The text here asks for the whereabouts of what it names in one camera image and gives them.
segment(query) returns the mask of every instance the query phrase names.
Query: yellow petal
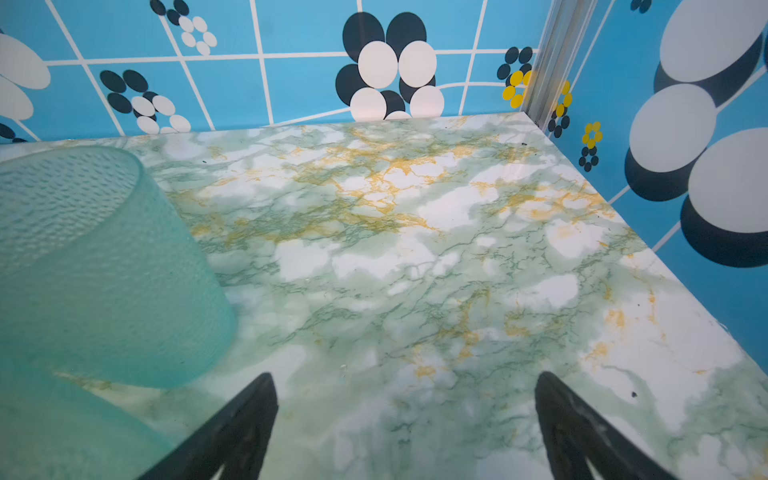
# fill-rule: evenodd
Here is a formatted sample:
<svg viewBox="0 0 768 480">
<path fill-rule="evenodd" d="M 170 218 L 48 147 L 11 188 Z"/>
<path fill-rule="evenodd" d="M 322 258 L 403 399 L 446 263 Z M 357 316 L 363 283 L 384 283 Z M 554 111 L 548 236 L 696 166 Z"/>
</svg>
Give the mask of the yellow petal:
<svg viewBox="0 0 768 480">
<path fill-rule="evenodd" d="M 512 101 L 509 102 L 509 105 L 512 108 L 517 108 L 517 107 L 519 107 L 522 104 L 523 104 L 523 96 L 522 95 L 515 95 L 515 98 L 512 98 Z"/>
<path fill-rule="evenodd" d="M 523 82 L 523 72 L 516 71 L 512 74 L 512 76 L 509 78 L 509 84 L 517 87 Z"/>
<path fill-rule="evenodd" d="M 516 93 L 515 87 L 509 85 L 502 92 L 502 98 L 504 98 L 506 101 L 510 101 L 515 96 L 515 93 Z"/>
</svg>

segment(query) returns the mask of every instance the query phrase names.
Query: green marble surface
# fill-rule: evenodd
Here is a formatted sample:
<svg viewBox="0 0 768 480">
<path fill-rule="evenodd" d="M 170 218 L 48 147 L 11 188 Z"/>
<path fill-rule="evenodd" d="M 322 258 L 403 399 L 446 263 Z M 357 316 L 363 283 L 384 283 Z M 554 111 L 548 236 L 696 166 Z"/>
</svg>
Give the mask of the green marble surface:
<svg viewBox="0 0 768 480">
<path fill-rule="evenodd" d="M 681 478 L 768 475 L 765 374 L 524 114 L 0 157 L 76 144 L 142 160 L 240 319 L 183 388 L 79 382 L 172 441 L 269 371 L 261 478 L 551 478 L 551 370 Z"/>
</svg>

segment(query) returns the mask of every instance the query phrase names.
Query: table surface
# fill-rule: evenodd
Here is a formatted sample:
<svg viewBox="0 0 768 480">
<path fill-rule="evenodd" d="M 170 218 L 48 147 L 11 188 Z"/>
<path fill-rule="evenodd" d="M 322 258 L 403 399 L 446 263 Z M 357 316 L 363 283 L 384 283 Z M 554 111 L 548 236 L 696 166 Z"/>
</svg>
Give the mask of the table surface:
<svg viewBox="0 0 768 480">
<path fill-rule="evenodd" d="M 175 442 L 272 372 L 261 478 L 551 478 L 550 370 L 681 478 L 768 475 L 765 374 L 524 114 L 0 158 L 84 144 L 141 159 L 240 320 L 185 387 L 80 382 Z"/>
</svg>

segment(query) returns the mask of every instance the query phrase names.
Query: marble countertop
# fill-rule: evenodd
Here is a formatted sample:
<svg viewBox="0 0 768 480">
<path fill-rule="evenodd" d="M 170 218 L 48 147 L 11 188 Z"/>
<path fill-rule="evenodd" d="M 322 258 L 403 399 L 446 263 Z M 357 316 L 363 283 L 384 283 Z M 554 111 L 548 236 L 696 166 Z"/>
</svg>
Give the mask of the marble countertop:
<svg viewBox="0 0 768 480">
<path fill-rule="evenodd" d="M 136 154 L 240 319 L 188 386 L 84 387 L 175 442 L 261 372 L 261 478 L 551 478 L 542 370 L 681 478 L 768 475 L 768 381 L 524 114 L 13 144 Z"/>
</svg>

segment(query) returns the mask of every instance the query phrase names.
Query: teal glass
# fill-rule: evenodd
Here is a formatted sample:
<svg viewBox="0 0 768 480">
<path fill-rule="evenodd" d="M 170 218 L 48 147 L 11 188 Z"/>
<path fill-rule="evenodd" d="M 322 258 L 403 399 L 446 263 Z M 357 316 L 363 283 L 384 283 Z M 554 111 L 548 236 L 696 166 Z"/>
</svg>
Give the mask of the teal glass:
<svg viewBox="0 0 768 480">
<path fill-rule="evenodd" d="M 0 478 L 131 480 L 171 444 L 63 379 L 0 359 Z"/>
<path fill-rule="evenodd" d="M 0 352 L 138 386 L 184 384 L 237 323 L 136 157 L 63 148 L 0 163 Z"/>
</svg>

